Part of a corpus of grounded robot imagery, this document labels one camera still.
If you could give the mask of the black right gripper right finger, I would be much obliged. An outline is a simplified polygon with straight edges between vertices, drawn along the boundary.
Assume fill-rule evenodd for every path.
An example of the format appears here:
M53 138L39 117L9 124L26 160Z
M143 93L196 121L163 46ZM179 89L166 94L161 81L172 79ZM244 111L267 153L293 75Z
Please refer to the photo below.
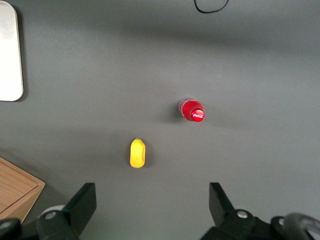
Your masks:
M209 184L209 211L214 222L212 240L247 240L255 226L253 215L235 209L218 182Z

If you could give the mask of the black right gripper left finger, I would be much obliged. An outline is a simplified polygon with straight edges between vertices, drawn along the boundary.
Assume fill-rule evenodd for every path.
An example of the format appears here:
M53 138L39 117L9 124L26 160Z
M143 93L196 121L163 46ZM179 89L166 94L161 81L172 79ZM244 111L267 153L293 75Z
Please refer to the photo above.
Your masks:
M46 210L37 218L38 238L78 240L96 208L96 185L85 183L62 209Z

